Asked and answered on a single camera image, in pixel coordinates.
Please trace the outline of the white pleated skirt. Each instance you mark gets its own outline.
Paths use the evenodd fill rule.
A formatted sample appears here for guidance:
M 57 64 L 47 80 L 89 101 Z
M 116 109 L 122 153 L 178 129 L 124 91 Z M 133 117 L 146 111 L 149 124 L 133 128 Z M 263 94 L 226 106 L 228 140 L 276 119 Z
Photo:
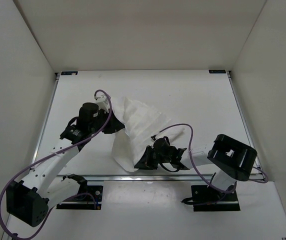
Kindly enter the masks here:
M 115 134 L 111 155 L 125 171 L 136 172 L 135 165 L 146 147 L 153 144 L 151 137 L 176 124 L 177 118 L 170 118 L 154 106 L 125 96 L 113 97 L 111 103 L 115 117 L 124 124 Z

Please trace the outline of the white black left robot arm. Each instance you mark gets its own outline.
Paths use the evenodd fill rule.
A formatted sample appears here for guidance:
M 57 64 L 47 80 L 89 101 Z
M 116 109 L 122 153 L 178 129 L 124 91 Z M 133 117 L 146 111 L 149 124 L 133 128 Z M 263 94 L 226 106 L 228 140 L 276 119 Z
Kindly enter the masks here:
M 51 157 L 40 162 L 22 180 L 12 180 L 6 187 L 6 210 L 31 227 L 38 226 L 49 209 L 71 196 L 82 199 L 87 195 L 87 181 L 76 174 L 66 176 L 49 188 L 67 163 L 81 152 L 96 134 L 114 134 L 124 125 L 115 117 L 107 100 L 87 102 L 79 109 L 60 134 Z

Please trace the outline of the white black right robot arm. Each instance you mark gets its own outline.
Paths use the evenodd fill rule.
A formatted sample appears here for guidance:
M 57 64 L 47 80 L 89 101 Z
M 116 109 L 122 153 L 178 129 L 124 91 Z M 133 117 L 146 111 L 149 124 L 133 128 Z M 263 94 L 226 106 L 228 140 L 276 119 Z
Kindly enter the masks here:
M 217 135 L 213 144 L 199 148 L 177 148 L 167 136 L 152 136 L 152 144 L 145 151 L 134 168 L 138 170 L 156 170 L 158 167 L 169 171 L 165 164 L 173 167 L 172 173 L 196 170 L 198 166 L 213 164 L 218 171 L 208 182 L 207 195 L 212 200 L 219 200 L 230 191 L 236 182 L 246 182 L 257 157 L 257 151 L 225 134 Z

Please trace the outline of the blue label sticker left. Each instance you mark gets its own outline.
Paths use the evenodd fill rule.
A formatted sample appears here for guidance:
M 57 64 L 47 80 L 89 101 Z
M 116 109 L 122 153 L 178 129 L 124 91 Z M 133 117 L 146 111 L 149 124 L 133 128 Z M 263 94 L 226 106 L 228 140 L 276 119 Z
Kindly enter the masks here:
M 60 73 L 61 76 L 76 76 L 78 71 L 62 71 Z

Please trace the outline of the blue label sticker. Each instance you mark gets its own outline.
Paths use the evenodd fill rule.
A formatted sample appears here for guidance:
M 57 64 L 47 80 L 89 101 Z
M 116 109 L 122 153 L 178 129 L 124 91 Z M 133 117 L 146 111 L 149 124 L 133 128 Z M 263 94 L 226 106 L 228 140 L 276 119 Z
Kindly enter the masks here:
M 62 71 L 60 73 L 61 76 L 76 76 L 78 71 Z
M 224 69 L 209 69 L 208 72 L 210 74 L 226 74 Z

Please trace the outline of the blue label sticker right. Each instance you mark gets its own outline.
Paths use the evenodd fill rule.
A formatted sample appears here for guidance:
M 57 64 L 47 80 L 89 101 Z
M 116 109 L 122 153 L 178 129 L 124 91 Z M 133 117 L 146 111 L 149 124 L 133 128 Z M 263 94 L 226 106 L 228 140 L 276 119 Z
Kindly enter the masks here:
M 209 69 L 208 72 L 210 74 L 226 74 L 224 69 Z

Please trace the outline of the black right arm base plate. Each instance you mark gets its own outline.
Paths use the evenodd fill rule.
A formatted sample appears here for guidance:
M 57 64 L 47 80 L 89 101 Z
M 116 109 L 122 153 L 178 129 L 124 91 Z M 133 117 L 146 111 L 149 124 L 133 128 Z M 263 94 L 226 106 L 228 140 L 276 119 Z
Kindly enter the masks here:
M 181 203 L 193 206 L 194 212 L 236 212 L 240 204 L 236 191 L 221 193 L 206 185 L 192 185 L 191 197 L 184 198 Z

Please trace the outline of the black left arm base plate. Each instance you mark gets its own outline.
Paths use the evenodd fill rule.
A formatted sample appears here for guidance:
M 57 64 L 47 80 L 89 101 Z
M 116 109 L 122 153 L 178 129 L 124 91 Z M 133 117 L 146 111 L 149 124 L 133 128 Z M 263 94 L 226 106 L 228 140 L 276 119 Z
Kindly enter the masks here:
M 102 209 L 103 185 L 94 185 L 88 183 L 82 176 L 70 174 L 62 177 L 62 180 L 74 180 L 79 184 L 76 196 L 72 196 L 67 200 L 56 205 L 57 210 L 93 210 L 100 211 Z

